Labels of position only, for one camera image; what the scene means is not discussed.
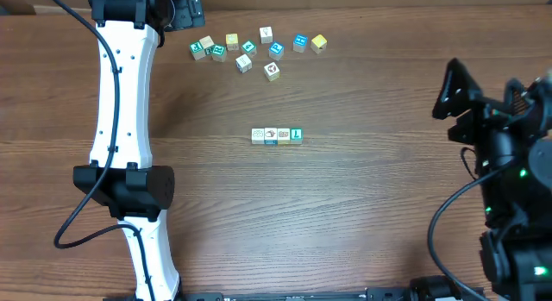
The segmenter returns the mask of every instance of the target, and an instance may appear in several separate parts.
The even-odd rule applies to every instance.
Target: yellow cube
[[[240,50],[240,45],[238,43],[238,34],[226,34],[226,48],[229,51]]]
[[[323,50],[326,49],[328,46],[328,41],[324,36],[319,34],[318,36],[314,37],[312,39],[312,42],[310,43],[310,48],[316,53],[320,54]]]

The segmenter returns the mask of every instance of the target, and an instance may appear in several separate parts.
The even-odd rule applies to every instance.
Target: cable
[[[97,191],[97,188],[103,183],[105,176],[107,175],[107,172],[111,168],[111,162],[113,161],[113,156],[116,151],[116,136],[117,136],[117,125],[119,122],[119,109],[120,109],[120,100],[121,100],[121,89],[119,86],[119,69],[117,68],[117,64],[115,61],[115,56],[113,55],[113,52],[111,52],[111,48],[108,45],[107,41],[102,37],[102,35],[96,30],[95,27],[90,25],[82,16],[80,16],[77,12],[75,12],[73,9],[69,8],[66,4],[64,4],[60,0],[53,0],[57,5],[59,5],[65,12],[70,14],[72,17],[74,17],[77,21],[79,21],[81,24],[83,24],[88,30],[90,30],[96,38],[100,41],[103,48],[105,49],[105,52],[110,58],[111,63],[111,71],[113,72],[113,81],[115,86],[115,104],[113,108],[113,126],[111,129],[111,139],[110,139],[110,147],[108,149],[109,153],[107,156],[107,160],[105,161],[105,166],[103,168],[102,174],[98,178],[96,184],[92,187],[90,192],[86,194],[85,198],[78,204],[77,208],[72,212],[72,214],[66,219],[66,221],[63,223],[61,228],[58,230],[58,233],[56,233],[55,237],[53,238],[53,245],[56,248],[59,249],[66,249],[66,248],[73,248],[78,245],[84,244],[89,240],[92,240],[100,235],[103,235],[107,232],[110,232],[115,229],[131,229],[134,231],[136,239],[138,240],[138,245],[140,247],[141,252],[141,262],[144,268],[144,275],[146,276],[146,283],[147,288],[149,289],[149,294],[152,299],[152,301],[155,301],[154,297],[154,289],[152,287],[151,279],[149,277],[149,272],[147,270],[147,262],[146,262],[146,251],[144,249],[144,244],[140,235],[140,230],[136,227],[129,225],[129,224],[117,224],[110,226],[105,229],[101,229],[98,232],[95,232],[91,235],[88,235],[78,241],[73,241],[67,244],[60,243],[61,236],[66,232],[67,228],[69,228],[69,225],[75,220],[79,212],[85,207],[85,205],[90,201],[94,193]]]
[[[435,215],[431,219],[430,226],[428,227],[428,250],[430,251],[431,259],[435,262],[437,267],[441,270],[443,274],[445,274],[448,278],[452,279],[459,287],[461,287],[464,291],[469,292],[470,294],[474,295],[478,300],[480,301],[489,301],[487,298],[481,296],[479,293],[475,292],[472,288],[467,286],[466,284],[462,283],[458,278],[456,278],[441,262],[439,257],[437,256],[437,253],[435,251],[435,248],[433,246],[433,234],[435,231],[435,226],[437,225],[437,221],[439,220],[439,217],[442,215],[442,213],[464,192],[472,189],[473,187],[480,185],[484,182],[486,182],[488,179],[493,178],[494,176],[498,175],[502,171],[504,171],[509,165],[502,166],[500,169],[492,171],[488,173],[487,175],[478,178],[471,183],[464,185],[459,191],[457,191],[455,194],[450,196],[450,198],[445,201],[439,207],[439,209],[436,211]]]
[[[471,151],[475,154],[475,150],[473,150],[472,148],[463,147],[460,150],[460,158],[462,159],[462,163],[464,164],[464,167],[466,167],[466,170],[469,173],[469,175],[472,176],[473,180],[476,180],[475,176],[472,174],[472,170],[469,168],[469,165],[466,162],[466,151]]]

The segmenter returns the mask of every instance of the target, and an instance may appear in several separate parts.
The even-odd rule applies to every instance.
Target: wooden table surface
[[[552,66],[550,6],[211,12],[207,26],[168,34],[155,56],[149,129],[154,164],[170,165],[172,257],[187,292],[324,292],[408,285],[437,274],[426,248],[437,207],[468,177],[454,120],[431,110],[446,63],[464,61],[486,94]],[[194,61],[210,34],[259,41],[273,27],[281,77],[259,45],[253,70],[237,52]],[[292,51],[296,33],[328,49]],[[97,42],[69,16],[0,18],[0,299],[99,300],[130,294],[135,276],[122,232],[58,250],[53,236],[83,194],[96,129]],[[301,127],[304,145],[250,144],[255,127]],[[64,240],[114,223],[91,202]],[[489,285],[479,190],[436,230],[445,264]]]

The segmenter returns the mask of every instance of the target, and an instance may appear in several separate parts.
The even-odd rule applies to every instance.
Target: wooden block
[[[240,50],[240,44],[238,43],[238,34],[226,34],[226,48],[229,51]]]
[[[293,51],[303,53],[307,47],[307,41],[309,38],[302,34],[297,34],[295,40],[293,41]]]
[[[290,134],[290,143],[292,145],[300,145],[303,143],[303,130],[302,129],[291,129]]]
[[[247,41],[241,46],[241,52],[254,57],[257,55],[257,46],[252,41]]]
[[[199,60],[205,57],[205,49],[201,46],[201,43],[199,41],[196,41],[190,45],[190,51],[195,60]]]
[[[326,38],[324,38],[321,34],[314,37],[312,39],[312,43],[310,44],[310,48],[317,54],[320,54],[323,50],[325,50],[326,46],[328,46],[328,41],[326,41]]]
[[[279,77],[279,68],[276,63],[273,62],[265,66],[265,76],[267,76],[268,81],[273,81]]]
[[[284,56],[284,46],[274,42],[268,49],[268,56],[273,60],[280,60]]]
[[[264,145],[265,129],[251,129],[251,143],[254,145]]]
[[[265,145],[278,145],[278,129],[265,128]]]
[[[235,59],[235,65],[238,67],[241,73],[253,68],[253,63],[249,59],[247,54],[243,54],[239,58]]]
[[[265,27],[265,28],[259,28],[260,31],[260,43],[270,43],[273,41],[273,28]]]
[[[213,60],[224,62],[226,60],[226,47],[215,45],[211,56],[213,57]]]
[[[290,143],[290,129],[278,129],[278,144],[288,145]]]
[[[201,43],[201,46],[205,49],[205,55],[210,55],[211,52],[213,52],[213,47],[215,46],[215,42],[213,42],[210,36],[201,38],[199,40],[199,43]]]

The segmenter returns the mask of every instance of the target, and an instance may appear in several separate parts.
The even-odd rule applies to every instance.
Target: black cable
[[[472,148],[463,147],[460,150],[460,158],[462,159],[462,163],[464,164],[464,167],[466,167],[466,170],[469,173],[469,175],[472,176],[473,180],[476,180],[475,176],[472,174],[472,170],[469,168],[469,165],[466,162],[466,151],[471,151],[475,154],[475,150],[473,150]]]
[[[490,173],[488,173],[487,175],[481,177],[481,178],[478,178],[474,181],[472,181],[471,183],[467,184],[467,185],[464,185],[459,191],[457,191],[455,194],[453,194],[450,198],[447,199],[447,201],[445,201],[445,203],[443,203],[441,205],[441,207],[439,207],[439,209],[436,211],[435,215],[433,216],[433,218],[431,219],[431,223],[430,223],[430,226],[428,228],[428,250],[430,251],[430,255],[431,255],[431,259],[433,259],[433,261],[435,262],[435,264],[437,265],[437,267],[439,267],[439,269],[441,270],[441,272],[443,274],[445,274],[449,279],[452,279],[460,288],[462,288],[464,291],[474,295],[474,297],[476,297],[478,300],[480,301],[489,301],[487,298],[481,296],[479,293],[477,293],[476,291],[474,291],[472,288],[470,288],[469,286],[467,286],[466,284],[462,283],[458,278],[456,278],[444,265],[443,263],[441,262],[441,260],[439,260],[439,257],[437,256],[437,253],[435,251],[435,248],[433,246],[433,233],[435,231],[435,226],[437,225],[437,221],[439,220],[439,217],[442,215],[442,213],[459,197],[461,196],[464,192],[472,189],[473,187],[477,186],[477,185],[480,185],[484,182],[486,182],[488,179],[491,179],[493,178],[494,176],[498,175],[499,173],[501,173],[502,171],[504,171],[509,165],[506,165],[506,166],[503,166],[502,168],[498,169],[498,170],[495,170],[495,171],[492,171]]]
[[[113,161],[113,156],[116,151],[116,136],[117,136],[117,125],[119,122],[119,109],[120,109],[120,100],[121,100],[121,90],[119,86],[119,69],[117,68],[117,64],[115,61],[115,56],[113,55],[113,52],[111,52],[111,48],[108,45],[107,41],[102,37],[102,35],[96,30],[96,28],[92,25],[90,25],[82,16],[80,16],[77,12],[75,12],[73,9],[69,8],[66,4],[64,4],[60,0],[53,0],[57,5],[59,5],[65,12],[70,14],[72,17],[74,17],[77,21],[79,21],[81,24],[83,24],[88,30],[90,30],[96,38],[100,41],[103,48],[105,49],[105,52],[107,53],[108,57],[110,58],[111,63],[111,71],[113,72],[113,81],[115,86],[115,104],[113,107],[113,126],[111,129],[111,139],[110,139],[110,148],[108,149],[108,157],[105,161],[105,166],[103,168],[102,174],[98,178],[96,184],[92,187],[90,192],[86,194],[85,198],[78,204],[77,208],[72,212],[72,214],[66,219],[66,221],[63,223],[61,228],[58,230],[58,233],[56,233],[55,237],[53,238],[53,245],[56,248],[59,249],[66,249],[66,248],[73,248],[78,245],[84,244],[89,240],[92,240],[100,235],[103,235],[107,232],[110,232],[114,229],[131,229],[134,231],[136,239],[138,240],[138,245],[140,247],[141,252],[141,262],[144,268],[144,275],[146,276],[146,283],[147,288],[149,289],[149,294],[152,299],[152,301],[155,301],[154,297],[154,289],[151,284],[151,279],[149,277],[149,272],[147,270],[147,262],[146,262],[146,252],[144,249],[144,244],[140,235],[140,230],[136,227],[129,225],[129,224],[117,224],[110,226],[108,228],[99,230],[98,232],[95,232],[91,235],[88,235],[78,241],[73,241],[67,244],[60,243],[61,236],[66,232],[67,228],[69,228],[69,225],[75,220],[79,212],[85,207],[85,205],[90,201],[94,193],[97,191],[97,188],[103,183],[105,176],[107,175],[107,172],[111,168],[111,162]]]

